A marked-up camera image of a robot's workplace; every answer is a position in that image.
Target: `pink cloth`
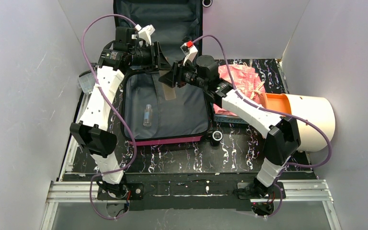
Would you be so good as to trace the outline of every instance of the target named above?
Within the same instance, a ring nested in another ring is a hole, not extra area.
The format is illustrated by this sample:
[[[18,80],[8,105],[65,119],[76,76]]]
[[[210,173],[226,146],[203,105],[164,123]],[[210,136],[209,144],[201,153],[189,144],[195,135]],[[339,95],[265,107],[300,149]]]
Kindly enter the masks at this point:
[[[250,98],[253,90],[256,89],[262,82],[259,78],[259,75],[254,71],[253,67],[248,67],[246,65],[229,65],[229,68],[233,80],[235,81],[236,88],[240,90],[243,94],[245,94],[245,96]],[[230,77],[226,65],[220,66],[218,72],[219,76],[222,79],[230,82]],[[265,92],[265,88],[262,87],[259,91]],[[260,99],[257,93],[255,93],[254,97],[251,99],[260,104]],[[222,109],[216,104],[214,104],[214,110],[216,114],[236,116],[234,113]]]

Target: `gray floor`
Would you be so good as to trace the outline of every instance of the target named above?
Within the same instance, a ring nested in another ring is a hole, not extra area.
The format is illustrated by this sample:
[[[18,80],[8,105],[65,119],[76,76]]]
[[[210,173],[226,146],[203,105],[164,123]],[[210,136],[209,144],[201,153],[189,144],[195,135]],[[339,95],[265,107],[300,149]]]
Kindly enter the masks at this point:
[[[106,214],[105,204],[97,204]],[[281,211],[267,221],[231,209],[147,210],[130,212],[118,221],[97,216],[88,203],[60,203],[54,230],[327,230],[321,201],[283,202]]]

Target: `black marble table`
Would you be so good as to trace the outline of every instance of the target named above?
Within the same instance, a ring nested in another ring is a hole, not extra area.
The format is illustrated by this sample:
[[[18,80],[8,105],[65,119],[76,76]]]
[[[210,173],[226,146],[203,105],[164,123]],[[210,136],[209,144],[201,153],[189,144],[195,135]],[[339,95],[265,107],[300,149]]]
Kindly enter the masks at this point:
[[[266,92],[284,93],[285,88],[280,77],[277,62],[274,59],[235,59],[230,64],[244,64],[252,66],[265,81]],[[115,97],[114,106],[121,107],[121,91],[119,87]],[[120,121],[113,114],[110,116],[109,129],[116,134],[118,143],[115,149],[120,166],[133,156],[132,146],[121,134]],[[138,155],[127,173],[256,173],[260,170],[264,156],[261,153],[264,139],[251,126],[216,123],[214,129],[222,131],[223,141],[217,147],[210,145],[209,141],[156,145],[138,147]],[[305,153],[297,152],[290,159],[292,162],[308,164]],[[287,171],[310,171],[299,167],[289,167]],[[94,174],[98,172],[92,157],[82,153],[78,148],[74,159],[71,174]]]

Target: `clear plastic bottle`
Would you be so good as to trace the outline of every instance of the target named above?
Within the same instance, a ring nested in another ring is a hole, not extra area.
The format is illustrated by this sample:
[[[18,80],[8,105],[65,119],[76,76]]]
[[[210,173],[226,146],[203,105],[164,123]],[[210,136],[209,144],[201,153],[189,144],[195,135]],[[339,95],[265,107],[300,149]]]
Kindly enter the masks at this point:
[[[145,115],[143,117],[143,126],[151,126],[151,118],[153,117],[153,110],[151,109],[151,104],[147,104],[145,108]]]

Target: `marble tabletop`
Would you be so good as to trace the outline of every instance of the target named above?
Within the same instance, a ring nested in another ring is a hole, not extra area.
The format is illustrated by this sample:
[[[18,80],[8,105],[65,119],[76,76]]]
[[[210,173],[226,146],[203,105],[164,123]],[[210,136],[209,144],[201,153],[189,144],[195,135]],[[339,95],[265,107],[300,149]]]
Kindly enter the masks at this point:
[[[277,62],[274,59],[234,59],[230,64],[246,64],[255,68],[266,92],[285,93]],[[114,106],[121,107],[120,86],[115,97]],[[117,153],[120,166],[127,164],[133,156],[133,147],[123,137],[120,121],[111,112],[109,131],[117,136]],[[256,173],[260,170],[264,156],[262,136],[251,126],[212,122],[213,129],[222,131],[224,137],[217,147],[209,141],[190,142],[170,145],[138,147],[138,155],[127,173]],[[304,152],[297,152],[290,159],[292,162],[308,164]],[[287,171],[309,171],[299,167],[290,167]],[[92,157],[77,148],[73,169],[74,174],[93,174],[98,172]]]

